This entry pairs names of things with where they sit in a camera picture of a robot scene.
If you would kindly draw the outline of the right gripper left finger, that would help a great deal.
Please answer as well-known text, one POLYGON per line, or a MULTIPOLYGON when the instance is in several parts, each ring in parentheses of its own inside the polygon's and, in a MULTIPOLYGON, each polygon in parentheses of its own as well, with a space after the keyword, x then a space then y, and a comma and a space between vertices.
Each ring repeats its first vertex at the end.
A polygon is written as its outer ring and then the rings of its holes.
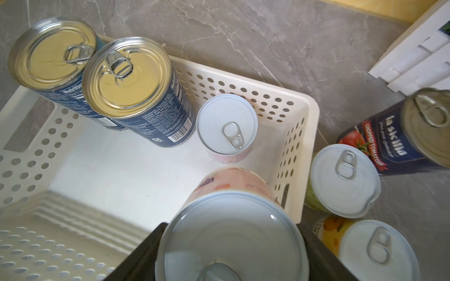
POLYGON ((167 226, 167 222, 160 223, 105 281, 155 281, 158 248, 167 226))

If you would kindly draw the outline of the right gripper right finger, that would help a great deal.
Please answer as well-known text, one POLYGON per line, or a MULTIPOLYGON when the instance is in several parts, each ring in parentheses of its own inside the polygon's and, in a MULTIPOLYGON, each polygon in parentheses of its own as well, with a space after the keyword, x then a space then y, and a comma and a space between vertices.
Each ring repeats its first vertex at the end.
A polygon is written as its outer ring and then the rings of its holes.
POLYGON ((310 281, 358 281, 305 224, 296 226, 305 241, 310 281))

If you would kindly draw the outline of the pink label white-lid can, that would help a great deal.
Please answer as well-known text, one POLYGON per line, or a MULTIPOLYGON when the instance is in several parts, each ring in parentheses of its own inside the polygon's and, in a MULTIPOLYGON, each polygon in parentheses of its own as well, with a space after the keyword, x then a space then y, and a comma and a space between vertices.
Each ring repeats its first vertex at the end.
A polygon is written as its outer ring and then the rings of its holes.
POLYGON ((202 179, 161 238, 159 281, 306 281, 304 239, 267 183, 241 167, 202 179))

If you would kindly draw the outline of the white perforated plastic basket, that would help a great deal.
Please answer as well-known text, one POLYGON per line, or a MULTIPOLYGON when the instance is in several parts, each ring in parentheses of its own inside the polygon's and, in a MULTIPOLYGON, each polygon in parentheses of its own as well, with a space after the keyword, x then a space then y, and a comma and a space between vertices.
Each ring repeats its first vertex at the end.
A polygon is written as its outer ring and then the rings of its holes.
POLYGON ((160 223, 180 212, 200 181, 241 167, 259 175, 292 222, 301 221, 319 119, 306 94, 169 57, 196 112, 234 94, 259 129, 235 164, 214 160, 197 128, 162 148, 55 105, 21 151, 9 149, 38 94, 20 87, 1 111, 1 279, 105 281, 160 223))

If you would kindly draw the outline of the blue tin can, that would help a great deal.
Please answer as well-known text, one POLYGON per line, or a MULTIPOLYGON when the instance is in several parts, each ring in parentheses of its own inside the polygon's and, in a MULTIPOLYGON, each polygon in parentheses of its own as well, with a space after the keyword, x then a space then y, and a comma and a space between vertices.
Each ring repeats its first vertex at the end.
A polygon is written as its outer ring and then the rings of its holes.
POLYGON ((90 118, 107 129, 124 127, 94 111, 82 90, 87 62, 104 42, 75 17, 53 17, 32 26, 15 42, 8 57, 11 76, 42 97, 90 118))
POLYGON ((97 113, 162 148, 187 141, 196 112, 167 52, 145 37, 116 39, 87 62, 84 98, 97 113))

